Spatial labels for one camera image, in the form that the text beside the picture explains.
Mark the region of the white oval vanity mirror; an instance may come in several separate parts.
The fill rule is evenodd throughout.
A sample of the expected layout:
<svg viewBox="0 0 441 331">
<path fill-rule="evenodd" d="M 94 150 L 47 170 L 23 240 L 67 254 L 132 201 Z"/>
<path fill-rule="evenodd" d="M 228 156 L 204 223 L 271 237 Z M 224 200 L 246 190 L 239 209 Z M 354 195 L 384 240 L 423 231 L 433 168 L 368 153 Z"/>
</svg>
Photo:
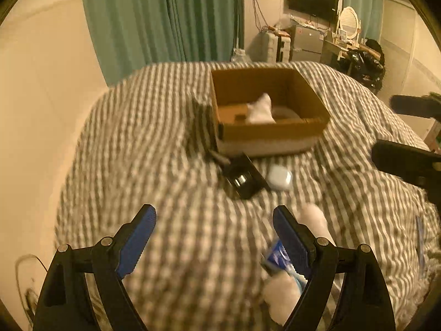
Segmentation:
<svg viewBox="0 0 441 331">
<path fill-rule="evenodd" d="M 346 33 L 346 38 L 353 40 L 359 34 L 360 21 L 357 12 L 350 6 L 344 7 L 338 18 L 338 27 Z"/>
</svg>

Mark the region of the blue tissue packet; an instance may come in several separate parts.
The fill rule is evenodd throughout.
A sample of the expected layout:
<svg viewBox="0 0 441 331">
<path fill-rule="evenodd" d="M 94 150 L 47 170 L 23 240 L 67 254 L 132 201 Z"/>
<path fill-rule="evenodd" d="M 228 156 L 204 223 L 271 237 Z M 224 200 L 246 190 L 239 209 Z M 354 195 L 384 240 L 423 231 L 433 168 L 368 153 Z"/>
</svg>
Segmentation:
<svg viewBox="0 0 441 331">
<path fill-rule="evenodd" d="M 274 240 L 271 246 L 262 254 L 262 266 L 270 275 L 285 271 L 294 278 L 300 292 L 305 289 L 307 280 L 295 270 L 281 240 Z"/>
</svg>

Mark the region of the grey mini fridge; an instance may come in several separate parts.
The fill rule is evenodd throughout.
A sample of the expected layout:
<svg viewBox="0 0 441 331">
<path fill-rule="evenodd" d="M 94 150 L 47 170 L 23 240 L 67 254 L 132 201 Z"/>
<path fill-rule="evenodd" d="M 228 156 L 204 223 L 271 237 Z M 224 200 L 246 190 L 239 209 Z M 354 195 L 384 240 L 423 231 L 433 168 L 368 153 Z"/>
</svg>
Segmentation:
<svg viewBox="0 0 441 331">
<path fill-rule="evenodd" d="M 321 60 L 323 36 L 320 31 L 293 25 L 289 33 L 291 35 L 291 61 L 319 62 Z"/>
</svg>

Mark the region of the white plush toy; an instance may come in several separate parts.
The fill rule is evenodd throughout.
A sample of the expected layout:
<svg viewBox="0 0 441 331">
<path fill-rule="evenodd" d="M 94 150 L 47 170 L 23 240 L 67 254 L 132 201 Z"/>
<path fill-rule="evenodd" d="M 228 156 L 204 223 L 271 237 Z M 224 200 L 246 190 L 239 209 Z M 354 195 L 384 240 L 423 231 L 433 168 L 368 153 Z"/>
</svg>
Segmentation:
<svg viewBox="0 0 441 331">
<path fill-rule="evenodd" d="M 325 237 L 336 245 L 331 236 L 324 213 L 315 204 L 305 204 L 298 212 L 297 222 L 306 225 L 315 237 Z M 271 319 L 284 325 L 300 299 L 306 279 L 299 273 L 280 271 L 272 276 L 263 289 L 263 300 L 268 304 Z"/>
</svg>

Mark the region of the black bag on chair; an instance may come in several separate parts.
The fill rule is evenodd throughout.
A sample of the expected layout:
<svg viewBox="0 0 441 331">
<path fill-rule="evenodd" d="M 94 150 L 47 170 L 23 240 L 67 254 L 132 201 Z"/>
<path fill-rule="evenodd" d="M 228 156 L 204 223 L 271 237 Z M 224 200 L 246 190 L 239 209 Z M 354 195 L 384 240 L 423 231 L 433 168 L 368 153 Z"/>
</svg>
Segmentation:
<svg viewBox="0 0 441 331">
<path fill-rule="evenodd" d="M 368 39 L 365 46 L 379 53 L 380 58 L 366 50 L 352 49 L 343 55 L 338 64 L 343 73 L 377 94 L 382 89 L 386 73 L 385 55 L 377 40 Z"/>
</svg>

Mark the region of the brown cardboard box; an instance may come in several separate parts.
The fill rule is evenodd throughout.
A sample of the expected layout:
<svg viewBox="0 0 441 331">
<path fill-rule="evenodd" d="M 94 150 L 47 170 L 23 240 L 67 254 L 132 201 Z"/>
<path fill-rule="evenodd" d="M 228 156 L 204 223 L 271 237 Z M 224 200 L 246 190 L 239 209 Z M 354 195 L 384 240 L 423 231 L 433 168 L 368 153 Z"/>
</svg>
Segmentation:
<svg viewBox="0 0 441 331">
<path fill-rule="evenodd" d="M 291 155 L 310 149 L 330 113 L 293 63 L 211 71 L 217 150 L 225 156 Z"/>
</svg>

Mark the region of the clear water jug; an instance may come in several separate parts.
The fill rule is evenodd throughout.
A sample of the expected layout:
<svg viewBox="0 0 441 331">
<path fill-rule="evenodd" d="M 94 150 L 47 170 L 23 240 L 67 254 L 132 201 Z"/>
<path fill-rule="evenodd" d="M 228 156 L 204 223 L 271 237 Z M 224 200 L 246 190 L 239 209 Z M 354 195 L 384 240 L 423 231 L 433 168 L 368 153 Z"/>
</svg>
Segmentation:
<svg viewBox="0 0 441 331">
<path fill-rule="evenodd" d="M 244 49 L 234 48 L 230 59 L 233 63 L 251 63 L 250 56 Z"/>
</svg>

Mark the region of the white earbuds case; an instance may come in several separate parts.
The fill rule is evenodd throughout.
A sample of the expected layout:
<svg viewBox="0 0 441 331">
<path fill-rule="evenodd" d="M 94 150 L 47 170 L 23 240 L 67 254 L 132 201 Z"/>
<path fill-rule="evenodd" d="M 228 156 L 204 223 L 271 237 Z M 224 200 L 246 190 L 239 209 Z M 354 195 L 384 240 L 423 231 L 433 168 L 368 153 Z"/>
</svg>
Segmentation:
<svg viewBox="0 0 441 331">
<path fill-rule="evenodd" d="M 281 165 L 272 165 L 268 169 L 266 181 L 271 190 L 287 191 L 292 185 L 292 172 Z"/>
</svg>

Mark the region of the black wall television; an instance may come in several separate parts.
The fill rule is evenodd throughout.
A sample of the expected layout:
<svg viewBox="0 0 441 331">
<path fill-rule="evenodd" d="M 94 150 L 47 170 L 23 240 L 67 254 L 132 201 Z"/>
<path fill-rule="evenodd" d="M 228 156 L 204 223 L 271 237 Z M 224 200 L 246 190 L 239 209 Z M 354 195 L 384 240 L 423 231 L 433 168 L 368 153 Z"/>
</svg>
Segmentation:
<svg viewBox="0 0 441 331">
<path fill-rule="evenodd" d="M 289 0 L 290 10 L 308 14 L 312 17 L 334 24 L 338 14 L 338 0 Z"/>
</svg>

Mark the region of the white bear figurine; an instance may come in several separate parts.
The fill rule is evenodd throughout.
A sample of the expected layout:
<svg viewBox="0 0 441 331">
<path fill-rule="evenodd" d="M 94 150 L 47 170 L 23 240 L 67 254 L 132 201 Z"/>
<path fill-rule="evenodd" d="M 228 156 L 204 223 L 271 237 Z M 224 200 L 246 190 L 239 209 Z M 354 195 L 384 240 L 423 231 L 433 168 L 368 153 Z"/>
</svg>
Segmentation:
<svg viewBox="0 0 441 331">
<path fill-rule="evenodd" d="M 272 116 L 271 97 L 262 94 L 257 101 L 247 104 L 248 110 L 245 122 L 249 124 L 269 124 L 275 123 Z"/>
</svg>

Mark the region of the white suitcase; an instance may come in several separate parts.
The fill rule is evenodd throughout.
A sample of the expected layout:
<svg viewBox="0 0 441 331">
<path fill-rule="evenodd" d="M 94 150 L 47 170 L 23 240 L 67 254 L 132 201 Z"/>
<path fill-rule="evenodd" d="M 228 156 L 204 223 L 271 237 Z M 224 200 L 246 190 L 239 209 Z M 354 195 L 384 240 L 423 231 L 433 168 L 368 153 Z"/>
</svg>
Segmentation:
<svg viewBox="0 0 441 331">
<path fill-rule="evenodd" d="M 261 61 L 288 63 L 291 37 L 284 31 L 266 31 L 262 34 Z"/>
</svg>

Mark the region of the checkered grey white duvet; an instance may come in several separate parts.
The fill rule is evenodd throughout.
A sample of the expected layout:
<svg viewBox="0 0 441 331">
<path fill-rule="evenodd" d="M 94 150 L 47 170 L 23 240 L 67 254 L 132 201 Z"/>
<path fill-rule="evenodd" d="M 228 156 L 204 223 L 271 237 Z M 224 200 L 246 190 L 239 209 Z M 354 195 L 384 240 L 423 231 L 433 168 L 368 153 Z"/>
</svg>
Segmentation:
<svg viewBox="0 0 441 331">
<path fill-rule="evenodd" d="M 124 286 L 149 330 L 276 330 L 262 289 L 272 212 L 317 205 L 340 247 L 366 243 L 385 278 L 396 325 L 410 322 L 440 274 L 440 217 L 425 192 L 372 164 L 376 140 L 423 140 L 370 90 L 315 62 L 297 70 L 331 120 L 309 151 L 256 161 L 292 171 L 287 192 L 235 199 L 218 166 L 210 74 L 217 63 L 145 66 L 97 101 L 77 143 L 55 230 L 58 244 L 94 245 L 143 204 L 157 224 Z"/>
</svg>

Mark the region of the black round compact case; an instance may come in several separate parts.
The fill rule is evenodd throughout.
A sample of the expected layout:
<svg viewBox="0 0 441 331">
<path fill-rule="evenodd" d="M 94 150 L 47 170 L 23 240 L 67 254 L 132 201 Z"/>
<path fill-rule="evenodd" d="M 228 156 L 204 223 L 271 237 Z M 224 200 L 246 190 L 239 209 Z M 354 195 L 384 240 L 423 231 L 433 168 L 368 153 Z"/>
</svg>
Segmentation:
<svg viewBox="0 0 441 331">
<path fill-rule="evenodd" d="M 246 154 L 227 157 L 214 150 L 208 150 L 208 154 L 239 199 L 251 199 L 261 190 L 269 189 L 265 178 Z"/>
</svg>

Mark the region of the wooden dressing table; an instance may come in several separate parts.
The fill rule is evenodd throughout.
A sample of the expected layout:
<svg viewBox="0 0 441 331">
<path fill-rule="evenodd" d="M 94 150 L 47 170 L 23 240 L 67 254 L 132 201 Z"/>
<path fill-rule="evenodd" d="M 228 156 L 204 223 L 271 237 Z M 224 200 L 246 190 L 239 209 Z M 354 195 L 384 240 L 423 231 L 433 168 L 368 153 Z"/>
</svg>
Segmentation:
<svg viewBox="0 0 441 331">
<path fill-rule="evenodd" d="M 320 63 L 336 68 L 339 66 L 339 61 L 348 57 L 349 51 L 357 49 L 369 53 L 377 61 L 380 61 L 381 54 L 362 43 L 353 44 L 345 43 L 341 40 L 324 40 Z"/>
</svg>

